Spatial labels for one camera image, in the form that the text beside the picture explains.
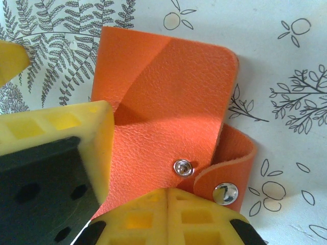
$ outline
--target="leather wallet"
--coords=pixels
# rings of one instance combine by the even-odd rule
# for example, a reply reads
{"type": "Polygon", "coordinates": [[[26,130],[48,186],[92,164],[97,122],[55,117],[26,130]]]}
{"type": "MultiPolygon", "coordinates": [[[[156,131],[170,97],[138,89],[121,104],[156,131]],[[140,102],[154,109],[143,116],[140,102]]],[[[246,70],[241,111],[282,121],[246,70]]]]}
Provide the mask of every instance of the leather wallet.
{"type": "Polygon", "coordinates": [[[224,124],[239,62],[229,49],[104,27],[91,100],[114,109],[109,195],[94,218],[158,188],[177,187],[213,201],[221,183],[238,188],[240,211],[253,141],[224,124]],[[193,174],[181,177],[185,159],[193,174]]]}

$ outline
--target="leather texture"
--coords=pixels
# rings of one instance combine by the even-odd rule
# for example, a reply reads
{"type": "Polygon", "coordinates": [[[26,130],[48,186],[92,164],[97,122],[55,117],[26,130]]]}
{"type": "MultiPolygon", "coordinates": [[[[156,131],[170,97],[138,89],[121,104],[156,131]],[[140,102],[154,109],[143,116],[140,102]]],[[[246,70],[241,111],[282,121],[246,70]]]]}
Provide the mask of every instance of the leather texture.
{"type": "MultiPolygon", "coordinates": [[[[94,217],[158,188],[178,187],[191,193],[196,188],[197,195],[210,199],[201,173],[212,163],[223,167],[214,161],[215,153],[221,152],[217,144],[238,66],[236,55],[221,46],[102,29],[91,100],[111,103],[115,134],[109,195],[94,217]],[[174,172],[178,159],[191,162],[192,176],[183,178],[174,172]]],[[[246,136],[233,133],[246,142],[246,136]]],[[[223,136],[220,141],[229,141],[229,134],[223,136]]],[[[253,159],[242,165],[234,157],[242,159],[241,154],[249,151],[237,147],[239,151],[218,154],[217,159],[232,157],[233,169],[238,164],[247,167],[240,183],[246,187],[253,159]]]]}

